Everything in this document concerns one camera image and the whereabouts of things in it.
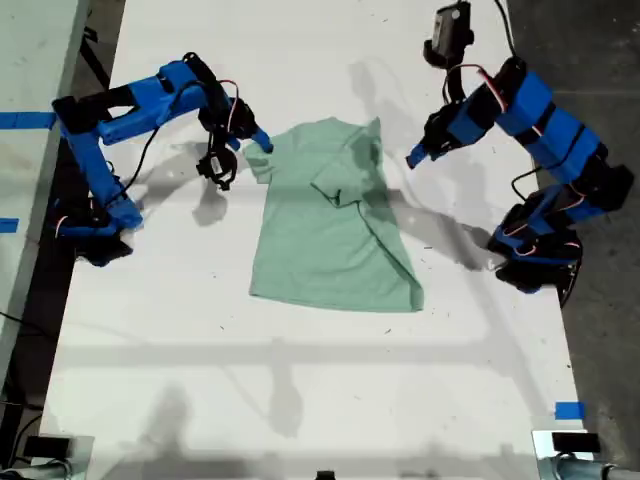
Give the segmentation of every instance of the black wire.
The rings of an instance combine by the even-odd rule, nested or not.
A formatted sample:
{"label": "black wire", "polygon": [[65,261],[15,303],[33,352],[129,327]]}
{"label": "black wire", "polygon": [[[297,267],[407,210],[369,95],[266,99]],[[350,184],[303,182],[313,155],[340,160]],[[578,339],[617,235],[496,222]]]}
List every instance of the black wire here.
{"label": "black wire", "polygon": [[444,82],[442,82],[442,99],[444,100],[445,105],[449,105],[449,99],[447,98],[447,78],[445,77]]}
{"label": "black wire", "polygon": [[[180,100],[180,97],[182,97],[182,94],[185,92],[185,90],[187,88],[189,88],[189,87],[194,86],[194,85],[200,86],[203,90],[205,90],[206,87],[207,87],[200,80],[189,80],[187,83],[182,85],[180,87],[180,89],[178,90],[178,92],[176,93],[176,96],[174,97],[174,99],[169,104],[169,115],[171,115],[171,112],[173,112],[173,109],[175,108],[176,104]],[[153,139],[158,134],[158,131],[160,130],[161,126],[162,125],[158,125],[156,128],[153,129],[153,132],[151,133],[151,136],[149,137],[149,140],[147,140],[147,143],[144,145],[144,148],[142,149],[142,155],[140,155],[140,161],[138,162],[138,166],[136,167],[136,171],[133,173],[133,176],[131,177],[129,182],[127,182],[127,185],[125,187],[122,187],[122,189],[116,195],[114,195],[113,197],[111,197],[109,200],[107,200],[105,202],[105,204],[104,204],[105,208],[109,207],[109,205],[111,205],[118,198],[124,196],[124,194],[127,193],[129,188],[131,187],[131,185],[133,185],[135,183],[135,181],[138,178],[138,175],[140,174],[140,170],[142,170],[142,164],[144,163],[144,157],[147,155],[147,149],[149,148],[149,145],[151,145],[151,142],[153,141]]]}
{"label": "black wire", "polygon": [[493,0],[493,1],[497,5],[498,10],[500,10],[500,16],[502,17],[502,23],[504,23],[504,30],[505,30],[505,32],[507,34],[507,43],[509,44],[509,50],[511,50],[511,55],[513,55],[515,57],[515,56],[517,56],[516,55],[516,49],[513,46],[513,40],[511,38],[511,29],[509,28],[509,20],[507,19],[507,14],[504,11],[504,7],[500,3],[500,0]]}
{"label": "black wire", "polygon": [[571,284],[569,285],[569,289],[567,290],[567,292],[564,294],[564,297],[560,301],[560,308],[563,308],[567,304],[569,297],[573,293],[573,287],[575,287],[576,282],[578,281],[578,273],[580,273],[580,267],[582,267],[582,257],[576,262],[576,269],[573,278],[571,279]]}
{"label": "black wire", "polygon": [[24,458],[24,457],[16,457],[15,461],[13,463],[16,462],[22,462],[22,463],[26,463],[27,465],[31,465],[31,460],[29,460],[28,458]]}
{"label": "black wire", "polygon": [[511,188],[513,189],[514,192],[516,192],[516,195],[518,195],[523,202],[526,202],[527,199],[524,198],[524,195],[522,195],[518,189],[516,188],[516,182],[518,180],[522,180],[525,177],[528,177],[529,175],[533,175],[534,173],[538,173],[540,170],[542,170],[542,167],[538,166],[536,168],[534,168],[533,170],[529,170],[527,173],[523,173],[522,175],[518,175],[516,178],[514,178],[513,180],[511,180]]}
{"label": "black wire", "polygon": [[111,205],[115,200],[117,200],[121,196],[124,196],[124,194],[127,193],[127,190],[131,188],[131,185],[135,183],[136,179],[138,178],[138,175],[140,174],[140,170],[142,170],[142,164],[144,163],[144,157],[147,155],[147,149],[149,148],[149,145],[151,145],[151,142],[153,141],[153,139],[158,134],[159,130],[160,130],[160,127],[156,127],[153,129],[153,133],[151,134],[151,136],[147,140],[147,143],[145,143],[144,148],[142,149],[142,155],[140,155],[140,161],[138,162],[138,166],[136,167],[136,171],[133,173],[133,176],[131,177],[131,179],[129,179],[129,182],[127,182],[126,186],[122,187],[122,189],[116,195],[111,197],[104,204],[105,208],[107,208],[109,205]]}
{"label": "black wire", "polygon": [[52,335],[51,333],[47,332],[46,330],[44,330],[39,325],[36,325],[35,323],[28,322],[27,320],[22,320],[22,319],[20,319],[18,317],[14,317],[13,315],[9,315],[8,313],[4,313],[4,312],[0,312],[0,315],[2,315],[5,318],[8,318],[9,320],[12,320],[12,321],[14,321],[16,323],[19,323],[20,325],[24,325],[25,327],[33,328],[34,330],[36,330],[40,335],[42,335],[47,340],[50,340],[54,344],[58,343],[58,339],[54,335]]}
{"label": "black wire", "polygon": [[16,441],[13,444],[13,450],[11,451],[11,457],[9,457],[9,468],[13,467],[13,464],[16,463],[16,459],[18,458],[17,457],[18,446],[20,445],[20,440],[22,439],[22,436],[26,433],[26,431],[29,429],[31,425],[36,423],[41,418],[42,418],[42,414],[33,417],[31,420],[29,420],[29,422],[27,422],[27,424],[24,427],[22,427],[22,430],[18,432],[18,435],[16,436]]}
{"label": "black wire", "polygon": [[0,400],[0,405],[13,405],[15,407],[22,407],[25,410],[33,410],[35,412],[41,412],[44,410],[44,408],[40,405],[33,405],[31,403],[8,402],[6,400]]}

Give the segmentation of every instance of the white tabletop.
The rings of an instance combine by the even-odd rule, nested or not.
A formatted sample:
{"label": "white tabletop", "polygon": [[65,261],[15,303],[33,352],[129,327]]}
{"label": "white tabletop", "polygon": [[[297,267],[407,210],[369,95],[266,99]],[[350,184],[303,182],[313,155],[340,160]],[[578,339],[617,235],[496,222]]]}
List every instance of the white tabletop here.
{"label": "white tabletop", "polygon": [[[42,432],[95,437],[89,478],[536,478],[531,430],[576,399],[556,294],[500,283],[462,226],[492,231],[530,158],[494,129],[404,164],[442,103],[443,72],[421,50],[443,5],[127,1],[114,86],[195,51],[272,135],[380,117],[426,301],[365,314],[250,297],[266,187],[245,168],[216,192],[195,172],[206,141],[195,113],[171,122],[131,190],[145,214],[134,254],[78,263],[69,291]],[[508,54],[500,17],[491,2],[473,8],[467,60],[495,72]],[[119,174],[146,139],[105,149]]]}
{"label": "white tabletop", "polygon": [[[68,95],[87,0],[5,0],[0,8],[0,111],[50,112]],[[57,129],[0,130],[0,218],[18,231],[0,233],[0,311],[22,317],[37,242],[56,165]],[[0,316],[0,381],[18,326]]]}

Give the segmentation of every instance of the mint green shirt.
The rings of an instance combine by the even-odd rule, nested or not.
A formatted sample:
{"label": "mint green shirt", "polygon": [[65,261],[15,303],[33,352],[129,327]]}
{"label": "mint green shirt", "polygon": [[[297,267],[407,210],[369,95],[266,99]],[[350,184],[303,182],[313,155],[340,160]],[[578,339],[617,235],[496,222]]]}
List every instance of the mint green shirt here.
{"label": "mint green shirt", "polygon": [[269,191],[251,295],[339,310],[414,312],[423,291],[382,174],[380,121],[298,125],[245,157]]}

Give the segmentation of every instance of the blue robotic arm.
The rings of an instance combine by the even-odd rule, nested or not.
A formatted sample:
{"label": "blue robotic arm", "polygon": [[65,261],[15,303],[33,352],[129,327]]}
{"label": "blue robotic arm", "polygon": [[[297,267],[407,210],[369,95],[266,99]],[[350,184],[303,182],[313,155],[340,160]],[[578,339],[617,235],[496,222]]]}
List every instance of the blue robotic arm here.
{"label": "blue robotic arm", "polygon": [[[451,15],[453,10],[458,14]],[[467,2],[445,7],[439,15],[439,28],[444,24],[445,30],[456,31],[455,23],[463,22],[468,29],[469,20],[464,18],[469,15]],[[461,36],[468,38],[462,30]],[[456,65],[462,61],[467,44],[451,40],[445,49],[453,51],[449,54],[457,59]],[[433,57],[434,48],[444,47],[426,42],[427,61]],[[451,150],[476,143],[494,124],[518,141],[538,163],[528,174],[544,168],[558,184],[527,198],[514,187],[523,203],[509,211],[487,248],[506,258],[496,272],[500,280],[525,292],[555,285],[564,304],[582,259],[582,244],[568,227],[621,208],[634,176],[623,165],[607,165],[605,145],[593,131],[553,103],[551,90],[520,58],[509,58],[495,78],[488,77],[488,83],[468,98],[462,92],[459,76],[453,80],[449,88],[452,102],[429,117],[424,136],[411,150],[407,163],[414,168],[426,158],[436,160]]]}
{"label": "blue robotic arm", "polygon": [[[130,110],[113,118],[109,108],[116,106]],[[92,197],[86,202],[58,200],[51,219],[57,225],[57,234],[72,237],[79,253],[95,265],[105,265],[131,253],[119,241],[119,233],[142,223],[139,210],[126,193],[141,163],[134,178],[123,186],[102,155],[100,140],[112,145],[153,132],[143,151],[146,153],[163,124],[199,110],[198,118],[209,132],[209,149],[197,170],[223,190],[229,189],[237,168],[235,155],[226,145],[238,150],[239,139],[251,138],[265,152],[273,150],[269,136],[258,127],[249,106],[240,98],[229,98],[195,53],[164,65],[155,76],[79,100],[60,98],[53,102],[53,109]],[[214,168],[214,159],[219,169]]]}

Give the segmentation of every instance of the blue painter's tape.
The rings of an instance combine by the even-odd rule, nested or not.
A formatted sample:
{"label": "blue painter's tape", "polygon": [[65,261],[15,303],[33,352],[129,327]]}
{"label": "blue painter's tape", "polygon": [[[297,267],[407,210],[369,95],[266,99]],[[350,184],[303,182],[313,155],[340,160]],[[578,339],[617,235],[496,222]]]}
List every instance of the blue painter's tape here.
{"label": "blue painter's tape", "polygon": [[0,233],[16,233],[17,231],[17,218],[0,218]]}
{"label": "blue painter's tape", "polygon": [[583,420],[582,402],[556,402],[556,420]]}
{"label": "blue painter's tape", "polygon": [[0,112],[0,130],[51,130],[54,123],[56,114],[52,112]]}

